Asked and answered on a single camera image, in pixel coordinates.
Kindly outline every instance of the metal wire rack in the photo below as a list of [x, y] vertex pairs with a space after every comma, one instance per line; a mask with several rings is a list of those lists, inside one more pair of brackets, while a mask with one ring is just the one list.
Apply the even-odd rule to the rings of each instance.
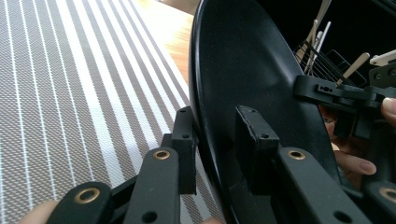
[[350, 63], [334, 49], [323, 54], [317, 52], [312, 45], [305, 41], [295, 52], [298, 50], [300, 53], [302, 50], [304, 56], [300, 57], [299, 54], [295, 54], [296, 60], [299, 62], [304, 73], [308, 76], [319, 77], [333, 82], [337, 82], [341, 79], [343, 84], [355, 87], [362, 87], [367, 83], [367, 80], [358, 71], [353, 73], [350, 78], [343, 77]]

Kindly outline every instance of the metal grommet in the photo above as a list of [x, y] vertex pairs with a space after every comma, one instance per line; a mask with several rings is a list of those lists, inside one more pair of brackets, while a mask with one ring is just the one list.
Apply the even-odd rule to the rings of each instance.
[[[90, 194], [87, 198], [83, 197], [83, 194]], [[99, 197], [100, 190], [97, 188], [87, 188], [81, 190], [75, 197], [76, 203], [90, 203]]]
[[386, 199], [396, 203], [396, 189], [380, 188], [379, 193]]
[[296, 150], [288, 151], [288, 156], [291, 157], [292, 159], [297, 160], [297, 161], [301, 161], [301, 160], [305, 159], [305, 154], [303, 152], [296, 151]]
[[171, 153], [166, 150], [156, 151], [153, 157], [157, 160], [163, 161], [168, 159], [171, 156]]

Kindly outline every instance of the black curved plate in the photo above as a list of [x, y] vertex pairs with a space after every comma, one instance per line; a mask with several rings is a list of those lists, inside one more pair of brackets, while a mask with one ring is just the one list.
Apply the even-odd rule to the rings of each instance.
[[268, 197], [251, 195], [233, 153], [236, 105], [261, 112], [283, 147], [309, 151], [339, 180], [315, 105], [293, 97], [299, 65], [254, 0], [203, 0], [191, 33], [190, 95], [200, 153], [228, 223], [271, 223]]

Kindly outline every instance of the striped fabric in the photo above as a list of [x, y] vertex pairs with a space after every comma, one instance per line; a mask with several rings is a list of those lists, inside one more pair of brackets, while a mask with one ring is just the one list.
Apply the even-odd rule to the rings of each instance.
[[[78, 184], [137, 175], [189, 98], [136, 2], [0, 3], [0, 222], [15, 223]], [[181, 223], [220, 217], [199, 156], [197, 170]]]

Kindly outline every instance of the wooden table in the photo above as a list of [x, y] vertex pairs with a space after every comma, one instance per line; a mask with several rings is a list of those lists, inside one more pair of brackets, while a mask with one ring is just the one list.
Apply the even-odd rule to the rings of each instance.
[[193, 16], [154, 0], [138, 0], [145, 23], [164, 43], [184, 80], [189, 79], [189, 45]]

